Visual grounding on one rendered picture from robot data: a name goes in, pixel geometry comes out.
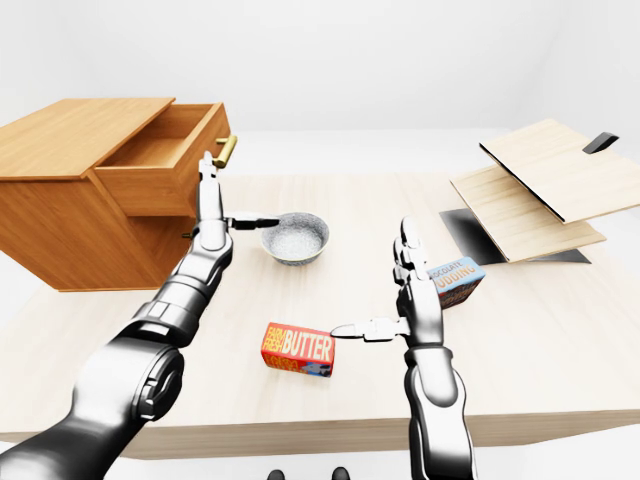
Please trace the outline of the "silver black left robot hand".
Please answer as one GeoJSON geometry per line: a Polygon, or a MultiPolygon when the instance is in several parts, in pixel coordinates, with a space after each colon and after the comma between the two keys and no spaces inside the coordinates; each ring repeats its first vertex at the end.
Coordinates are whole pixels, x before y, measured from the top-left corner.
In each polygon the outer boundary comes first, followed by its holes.
{"type": "Polygon", "coordinates": [[[220,250],[226,243],[228,228],[253,230],[274,227],[280,219],[274,215],[240,212],[225,214],[217,169],[209,151],[199,161],[196,236],[205,250],[220,250]]]}

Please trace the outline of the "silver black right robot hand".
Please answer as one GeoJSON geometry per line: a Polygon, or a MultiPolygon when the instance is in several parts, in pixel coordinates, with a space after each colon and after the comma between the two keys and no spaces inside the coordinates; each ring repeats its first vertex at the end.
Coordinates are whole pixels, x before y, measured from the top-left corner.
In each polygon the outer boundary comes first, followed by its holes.
{"type": "Polygon", "coordinates": [[[435,283],[426,268],[426,255],[417,225],[410,216],[402,219],[400,236],[394,240],[393,276],[400,287],[396,300],[398,320],[376,317],[366,322],[342,325],[334,338],[386,342],[401,335],[409,347],[442,345],[443,315],[435,283]]]}

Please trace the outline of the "closed wooden drawer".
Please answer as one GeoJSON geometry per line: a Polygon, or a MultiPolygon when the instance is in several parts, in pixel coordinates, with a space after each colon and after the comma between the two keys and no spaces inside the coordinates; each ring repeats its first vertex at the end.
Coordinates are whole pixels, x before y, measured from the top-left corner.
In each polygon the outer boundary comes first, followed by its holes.
{"type": "Polygon", "coordinates": [[[129,217],[128,220],[160,272],[144,289],[157,289],[188,250],[190,240],[182,235],[191,232],[196,220],[188,216],[129,217]]]}

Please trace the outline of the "open wooden drawer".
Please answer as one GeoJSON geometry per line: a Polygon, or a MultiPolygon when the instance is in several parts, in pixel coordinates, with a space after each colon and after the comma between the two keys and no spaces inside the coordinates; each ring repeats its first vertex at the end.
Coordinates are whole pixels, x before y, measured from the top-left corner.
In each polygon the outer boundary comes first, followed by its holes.
{"type": "Polygon", "coordinates": [[[128,216],[195,215],[198,162],[230,134],[221,103],[172,104],[127,141],[96,174],[128,216]]]}

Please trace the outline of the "wooden cabinet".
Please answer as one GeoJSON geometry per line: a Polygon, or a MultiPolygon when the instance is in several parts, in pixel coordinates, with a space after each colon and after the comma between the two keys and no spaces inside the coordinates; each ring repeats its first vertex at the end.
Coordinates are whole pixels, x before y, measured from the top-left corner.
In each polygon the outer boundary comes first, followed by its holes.
{"type": "Polygon", "coordinates": [[[160,276],[96,174],[173,98],[63,99],[0,127],[0,250],[60,291],[160,276]]]}

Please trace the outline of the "blue chocolate pudding box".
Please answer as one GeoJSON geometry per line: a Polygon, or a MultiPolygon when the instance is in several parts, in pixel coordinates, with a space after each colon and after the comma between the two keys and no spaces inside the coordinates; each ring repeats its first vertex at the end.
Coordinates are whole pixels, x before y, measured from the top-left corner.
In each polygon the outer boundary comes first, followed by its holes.
{"type": "Polygon", "coordinates": [[[442,309],[463,303],[485,277],[485,271],[468,256],[429,269],[428,273],[442,309]]]}

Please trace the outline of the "grey patterned bowl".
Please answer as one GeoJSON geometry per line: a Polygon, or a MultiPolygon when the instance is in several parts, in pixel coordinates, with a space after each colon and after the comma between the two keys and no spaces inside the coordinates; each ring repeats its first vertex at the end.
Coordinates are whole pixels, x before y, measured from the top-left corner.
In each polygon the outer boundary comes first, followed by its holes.
{"type": "Polygon", "coordinates": [[[329,227],[320,217],[307,212],[290,212],[278,216],[279,223],[262,231],[264,249],[278,262],[305,265],[313,262],[325,249],[329,227]]]}

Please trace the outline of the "red butter box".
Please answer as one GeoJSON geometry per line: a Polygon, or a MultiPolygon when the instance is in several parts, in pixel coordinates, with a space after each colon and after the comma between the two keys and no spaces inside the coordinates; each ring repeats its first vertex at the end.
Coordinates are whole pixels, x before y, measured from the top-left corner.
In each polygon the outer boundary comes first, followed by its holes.
{"type": "Polygon", "coordinates": [[[271,368],[328,378],[333,373],[335,339],[327,332],[271,322],[261,354],[271,368]]]}

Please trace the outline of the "pale wooden board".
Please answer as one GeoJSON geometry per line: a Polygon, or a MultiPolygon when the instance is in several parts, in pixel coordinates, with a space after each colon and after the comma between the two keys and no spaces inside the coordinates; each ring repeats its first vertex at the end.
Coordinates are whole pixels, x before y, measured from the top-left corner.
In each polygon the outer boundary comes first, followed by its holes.
{"type": "Polygon", "coordinates": [[[509,263],[606,240],[586,221],[563,224],[499,166],[453,178],[451,184],[509,263]]]}
{"type": "Polygon", "coordinates": [[[640,205],[640,165],[591,141],[546,119],[480,146],[567,224],[640,205]]]}

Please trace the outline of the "small black angled piece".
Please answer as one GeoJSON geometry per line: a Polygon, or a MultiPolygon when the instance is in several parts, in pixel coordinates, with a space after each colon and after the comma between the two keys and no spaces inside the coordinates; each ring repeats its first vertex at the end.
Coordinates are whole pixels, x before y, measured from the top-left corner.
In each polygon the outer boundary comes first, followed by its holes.
{"type": "Polygon", "coordinates": [[[595,154],[606,150],[613,143],[615,143],[619,139],[618,135],[615,135],[610,132],[602,132],[596,138],[594,138],[589,144],[587,144],[582,151],[586,154],[595,154]]]}

